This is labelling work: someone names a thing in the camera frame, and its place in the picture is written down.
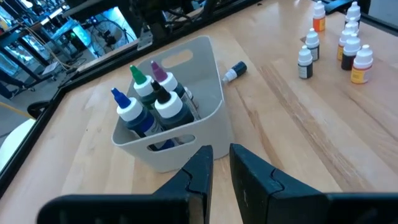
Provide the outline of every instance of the orange bottle label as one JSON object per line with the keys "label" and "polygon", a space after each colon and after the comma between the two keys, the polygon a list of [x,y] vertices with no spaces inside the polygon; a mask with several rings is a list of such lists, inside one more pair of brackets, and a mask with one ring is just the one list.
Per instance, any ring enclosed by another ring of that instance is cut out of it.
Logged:
{"label": "orange bottle label", "polygon": [[340,44],[337,47],[337,60],[342,60],[343,59],[343,46]]}
{"label": "orange bottle label", "polygon": [[353,67],[352,71],[351,71],[351,82],[356,83],[356,84],[362,84],[362,83],[366,83],[369,80],[369,76],[370,76],[370,68],[372,66],[370,66],[369,68],[356,68]]}
{"label": "orange bottle label", "polygon": [[325,21],[326,17],[321,19],[312,19],[312,26],[315,29],[315,32],[322,32],[325,30]]}

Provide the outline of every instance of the paint bottle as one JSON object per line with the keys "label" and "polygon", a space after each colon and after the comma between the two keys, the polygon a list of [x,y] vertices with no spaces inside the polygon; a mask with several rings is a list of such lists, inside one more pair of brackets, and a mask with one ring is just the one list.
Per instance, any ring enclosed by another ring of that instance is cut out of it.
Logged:
{"label": "paint bottle", "polygon": [[355,18],[351,17],[347,24],[350,24],[353,27],[354,34],[359,33],[359,24],[355,21]]}
{"label": "paint bottle", "polygon": [[326,26],[325,6],[322,4],[322,1],[317,1],[313,10],[312,27],[315,29],[315,32],[322,32]]}
{"label": "paint bottle", "polygon": [[234,65],[231,69],[228,70],[228,72],[225,73],[223,77],[223,84],[227,84],[230,81],[234,80],[235,78],[239,78],[241,75],[243,75],[246,71],[248,70],[248,67],[246,64],[242,61],[238,62],[236,65]]}
{"label": "paint bottle", "polygon": [[312,54],[304,45],[298,53],[298,76],[303,79],[311,78],[312,70]]}
{"label": "paint bottle", "polygon": [[152,115],[158,118],[159,115],[154,107],[156,94],[154,93],[152,85],[150,85],[151,81],[153,80],[152,77],[142,74],[142,72],[133,65],[130,66],[130,71],[135,81],[133,88],[139,95],[138,100],[152,113]]}
{"label": "paint bottle", "polygon": [[358,22],[359,26],[359,23],[361,22],[361,7],[358,5],[357,1],[351,3],[351,7],[348,8],[345,24],[347,24],[349,19],[352,17],[354,18],[355,22]]}
{"label": "paint bottle", "polygon": [[[142,107],[134,97],[128,98],[116,88],[111,91],[115,101],[118,103],[116,112],[126,122],[128,130],[134,132],[140,138],[152,136],[163,131],[163,127],[156,121],[149,110]],[[166,140],[150,145],[149,148],[153,151],[159,151],[174,147],[174,145],[172,140]]]}
{"label": "paint bottle", "polygon": [[341,59],[341,68],[350,71],[353,68],[356,53],[361,49],[361,39],[357,34],[351,34],[343,48],[343,57]]}
{"label": "paint bottle", "polygon": [[[182,102],[176,92],[167,91],[155,80],[152,81],[151,85],[157,97],[155,109],[162,117],[162,124],[165,129],[170,130],[194,122],[195,118],[189,107]],[[194,137],[192,135],[180,136],[176,140],[179,144],[184,144],[194,140]]]}
{"label": "paint bottle", "polygon": [[307,34],[305,45],[311,51],[312,61],[316,62],[319,59],[319,38],[314,28],[311,28],[310,32]]}
{"label": "paint bottle", "polygon": [[192,101],[193,105],[195,106],[195,108],[198,109],[199,104],[196,101],[196,99],[193,98],[192,92],[187,87],[184,87],[184,90],[187,93],[188,97],[191,99],[191,101]]}
{"label": "paint bottle", "polygon": [[156,62],[151,61],[150,63],[152,71],[155,75],[156,81],[159,82],[167,91],[174,91],[180,97],[183,103],[187,104],[189,110],[191,111],[195,119],[200,119],[197,107],[194,105],[192,100],[187,95],[184,87],[175,79],[173,73],[165,72]]}
{"label": "paint bottle", "polygon": [[337,46],[337,60],[341,61],[343,59],[344,45],[346,44],[347,39],[351,37],[351,34],[354,33],[354,30],[352,28],[352,25],[346,24],[345,29],[341,31],[340,39]]}
{"label": "paint bottle", "polygon": [[368,82],[372,64],[373,51],[368,44],[365,44],[362,46],[362,49],[356,53],[353,70],[351,71],[351,82],[356,84]]}

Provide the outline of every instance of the wooden tabletop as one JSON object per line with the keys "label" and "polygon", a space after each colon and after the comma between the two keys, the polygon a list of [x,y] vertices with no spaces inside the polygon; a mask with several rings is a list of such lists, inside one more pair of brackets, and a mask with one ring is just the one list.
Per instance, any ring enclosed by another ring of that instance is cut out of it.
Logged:
{"label": "wooden tabletop", "polygon": [[[314,76],[301,80],[297,57],[312,6],[266,0],[153,54],[209,35],[221,74],[240,60],[248,66],[224,88],[236,143],[323,192],[398,191],[398,38],[361,24],[373,74],[352,84],[336,61],[344,15],[330,15]],[[174,175],[154,172],[111,142],[118,116],[109,90],[126,91],[130,81],[125,65],[65,96],[0,200],[0,223],[33,223],[59,195],[150,194]],[[214,164],[211,222],[242,222],[228,157]]]}

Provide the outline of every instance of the green bottle cap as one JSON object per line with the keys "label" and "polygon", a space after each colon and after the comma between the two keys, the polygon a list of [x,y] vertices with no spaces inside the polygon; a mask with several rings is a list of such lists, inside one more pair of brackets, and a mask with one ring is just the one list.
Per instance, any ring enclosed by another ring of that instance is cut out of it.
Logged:
{"label": "green bottle cap", "polygon": [[147,81],[147,77],[142,74],[142,72],[137,67],[130,65],[130,71],[132,73],[132,77],[138,85],[143,84]]}

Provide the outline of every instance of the white plastic basket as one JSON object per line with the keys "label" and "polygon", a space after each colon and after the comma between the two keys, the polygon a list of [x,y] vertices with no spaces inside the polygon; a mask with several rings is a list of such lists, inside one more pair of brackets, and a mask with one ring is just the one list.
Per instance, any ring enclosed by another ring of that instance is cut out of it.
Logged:
{"label": "white plastic basket", "polygon": [[[119,118],[112,135],[112,141],[116,146],[140,158],[158,172],[181,168],[199,148],[206,145],[213,147],[214,159],[219,159],[228,154],[229,144],[233,142],[231,123],[209,37],[197,37],[173,47],[148,58],[137,67],[145,75],[153,76],[151,60],[163,63],[164,59],[187,50],[191,51],[193,56],[190,60],[165,70],[172,72],[176,79],[193,93],[199,105],[198,113],[201,119],[153,136],[136,139]],[[127,95],[137,97],[132,84]],[[163,151],[154,152],[148,149],[151,144],[185,134],[195,136],[195,140]]]}

